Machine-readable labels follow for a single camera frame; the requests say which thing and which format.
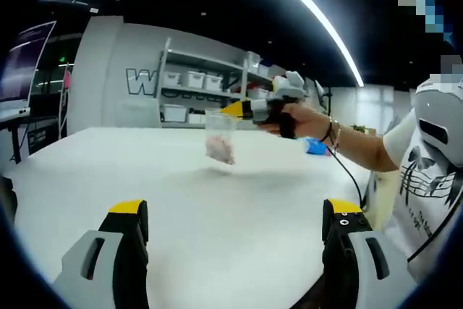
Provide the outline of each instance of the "storage box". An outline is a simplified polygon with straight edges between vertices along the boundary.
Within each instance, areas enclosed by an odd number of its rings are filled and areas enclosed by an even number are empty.
[[[200,124],[201,123],[201,114],[188,114],[188,123],[189,124]]]
[[[254,74],[259,73],[260,56],[254,52],[248,51],[246,60],[247,71],[253,72]]]
[[[204,76],[203,72],[185,72],[180,81],[183,87],[203,88]]]
[[[253,88],[248,90],[247,96],[251,99],[265,99],[268,97],[268,91],[263,88]]]
[[[187,118],[187,108],[181,105],[164,104],[165,122],[185,122]]]
[[[222,77],[206,75],[204,79],[204,88],[206,90],[221,90]]]
[[[164,86],[177,86],[180,81],[179,72],[164,72]]]
[[[259,71],[258,71],[258,73],[259,73],[259,75],[262,75],[262,76],[264,76],[264,77],[268,77],[268,71],[269,71],[269,69],[270,69],[270,68],[267,67],[266,65],[260,64],[260,65],[259,65]]]

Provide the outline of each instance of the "ceiling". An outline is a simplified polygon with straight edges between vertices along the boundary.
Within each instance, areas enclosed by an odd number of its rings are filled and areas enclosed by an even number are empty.
[[[425,21],[414,9],[398,7],[397,0],[313,1],[336,28],[365,83],[407,89],[438,72],[442,35],[425,33]],[[82,33],[94,15],[90,8],[255,51],[323,85],[355,85],[336,44],[300,0],[41,0],[30,24],[54,19],[54,35]],[[458,11],[452,14],[463,18]]]

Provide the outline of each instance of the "desk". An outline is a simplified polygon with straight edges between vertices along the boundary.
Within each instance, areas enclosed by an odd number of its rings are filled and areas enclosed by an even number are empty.
[[[234,166],[205,157],[204,130],[89,129],[7,173],[16,228],[48,282],[114,204],[148,202],[151,308],[287,309],[322,273],[325,198],[357,202],[334,158],[236,131]],[[342,159],[361,190],[369,172]]]

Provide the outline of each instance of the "person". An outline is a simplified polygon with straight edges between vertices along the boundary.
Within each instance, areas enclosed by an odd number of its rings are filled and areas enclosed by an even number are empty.
[[[409,258],[409,271],[420,280],[432,269],[458,216],[463,191],[463,78],[459,83],[425,81],[418,86],[414,105],[383,137],[353,130],[307,106],[287,104],[283,112],[296,121],[296,137],[313,137],[329,147],[336,144],[339,153],[369,170],[400,171],[399,194],[383,231]],[[277,124],[260,127],[279,135]]]

